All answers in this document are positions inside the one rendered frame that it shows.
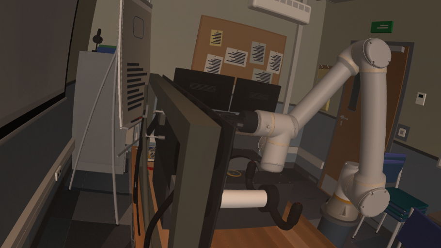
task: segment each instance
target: round joint cap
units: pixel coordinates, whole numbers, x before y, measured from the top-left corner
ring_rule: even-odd
[[[384,68],[391,62],[391,50],[389,46],[380,39],[367,39],[364,42],[363,50],[367,61],[377,68]]]
[[[381,214],[389,204],[391,196],[385,188],[376,188],[365,194],[358,204],[358,211],[366,217]]]

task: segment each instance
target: cork bulletin board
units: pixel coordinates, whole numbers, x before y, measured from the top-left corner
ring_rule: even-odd
[[[286,36],[203,15],[192,70],[278,85]]]

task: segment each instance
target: pinned paper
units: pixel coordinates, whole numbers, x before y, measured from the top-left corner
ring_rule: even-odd
[[[263,82],[263,83],[271,83],[272,80],[272,73],[267,72],[264,70],[254,69],[252,71],[252,78],[251,80]]]
[[[211,30],[210,46],[222,46],[222,33],[223,31]]]
[[[247,64],[248,52],[227,47],[224,63],[245,67]]]
[[[266,44],[253,41],[251,45],[250,63],[263,65],[266,48]]]
[[[282,66],[283,57],[284,57],[284,55],[282,53],[270,51],[267,71],[279,74],[280,67]]]
[[[204,72],[220,74],[222,67],[222,57],[208,54],[205,62]]]

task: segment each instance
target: light switch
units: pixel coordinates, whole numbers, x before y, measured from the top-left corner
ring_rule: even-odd
[[[398,136],[405,137],[406,136],[406,130],[404,128],[400,128],[398,131]]]
[[[427,95],[426,93],[418,92],[418,94],[416,95],[416,102],[415,103],[424,106],[426,95]]]

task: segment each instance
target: blue chair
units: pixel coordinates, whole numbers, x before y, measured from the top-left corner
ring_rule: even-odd
[[[392,218],[396,219],[397,225],[395,227],[394,232],[392,233],[392,237],[389,240],[387,248],[392,246],[392,243],[395,240],[398,229],[401,226],[401,223],[405,222],[409,216],[409,212],[412,207],[416,207],[420,211],[427,211],[428,205],[424,202],[418,200],[417,198],[409,195],[401,189],[398,189],[398,184],[401,178],[401,172],[403,170],[404,162],[406,161],[406,154],[393,154],[393,153],[385,153],[384,154],[384,163],[383,163],[383,173],[386,175],[386,183],[394,183],[395,187],[386,188],[391,196],[389,201],[389,205],[384,210],[383,217],[377,227],[376,233],[380,230],[381,225],[386,217],[386,214],[389,214]],[[365,216],[360,220],[357,229],[355,230],[352,238],[355,238],[361,224],[363,223]]]
[[[397,235],[398,245],[403,244],[406,248],[440,248],[441,247],[441,227],[424,215],[417,208],[412,208]]]

